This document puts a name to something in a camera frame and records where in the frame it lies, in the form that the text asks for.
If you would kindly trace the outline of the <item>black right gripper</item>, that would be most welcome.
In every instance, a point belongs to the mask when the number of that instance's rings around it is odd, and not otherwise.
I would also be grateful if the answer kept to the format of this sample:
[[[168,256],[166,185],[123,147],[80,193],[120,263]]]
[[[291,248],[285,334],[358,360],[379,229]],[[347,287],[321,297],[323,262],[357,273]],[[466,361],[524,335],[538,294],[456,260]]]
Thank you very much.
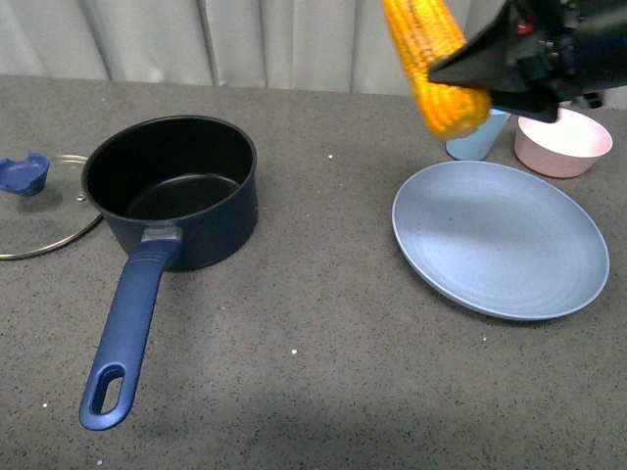
[[[506,1],[428,78],[489,90],[493,108],[545,123],[557,121],[559,100],[601,106],[605,90],[626,84],[626,3]],[[524,79],[545,90],[523,91]]]

